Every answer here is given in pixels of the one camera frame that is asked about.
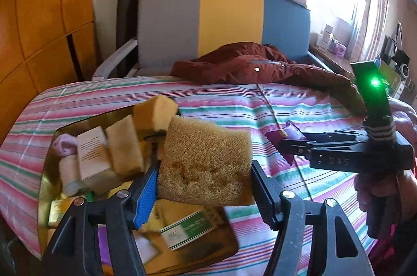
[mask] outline green and white label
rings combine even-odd
[[[196,211],[161,230],[162,237],[171,250],[176,250],[213,230],[203,211]]]

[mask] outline hand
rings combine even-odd
[[[379,181],[372,174],[356,175],[354,187],[358,192],[359,209],[364,212],[368,211],[371,195],[385,197],[397,193],[395,183],[395,175],[389,175]],[[401,197],[401,221],[409,220],[417,214],[417,180],[410,170],[404,170],[399,173],[398,186]]]

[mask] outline blue gripper pad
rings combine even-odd
[[[284,221],[279,198],[282,189],[274,178],[266,176],[256,160],[252,161],[252,191],[263,222],[279,230]]]
[[[153,164],[145,176],[140,190],[138,200],[136,202],[136,215],[133,223],[136,229],[140,229],[142,224],[148,221],[152,208],[156,201],[156,180],[158,178],[159,163]]]

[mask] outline green led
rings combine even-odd
[[[371,84],[372,84],[375,88],[377,88],[377,87],[379,87],[379,86],[381,85],[381,82],[379,81],[379,79],[377,79],[376,77],[374,77],[374,78],[372,78],[372,79],[371,79]]]

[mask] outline orange wardrobe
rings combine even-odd
[[[92,0],[0,0],[0,145],[37,94],[95,68]]]

